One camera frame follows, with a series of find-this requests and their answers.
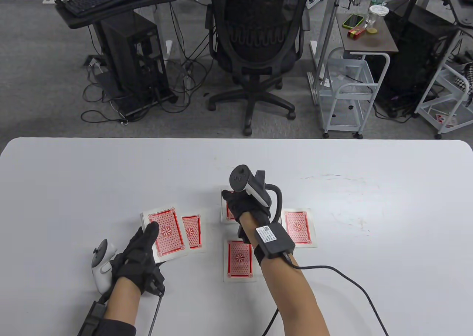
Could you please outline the person's left hand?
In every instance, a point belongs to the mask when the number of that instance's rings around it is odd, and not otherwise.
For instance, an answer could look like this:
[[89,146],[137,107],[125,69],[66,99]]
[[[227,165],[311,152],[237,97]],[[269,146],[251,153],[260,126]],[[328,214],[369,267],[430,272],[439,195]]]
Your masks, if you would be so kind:
[[149,223],[145,229],[140,227],[125,250],[111,261],[112,285],[108,294],[112,293],[119,278],[127,278],[138,287],[141,294],[148,292],[156,296],[164,295],[161,264],[155,262],[152,250],[159,232],[157,222]]

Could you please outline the person's right hand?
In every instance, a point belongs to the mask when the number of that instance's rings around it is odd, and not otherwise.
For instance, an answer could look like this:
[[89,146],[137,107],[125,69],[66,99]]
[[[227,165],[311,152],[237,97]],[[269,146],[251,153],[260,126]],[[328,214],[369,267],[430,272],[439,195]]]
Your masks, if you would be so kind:
[[250,213],[255,221],[257,221],[258,226],[270,224],[270,208],[262,205],[252,195],[247,194],[246,191],[223,190],[221,196],[226,201],[229,210],[238,223],[240,223],[243,213]]

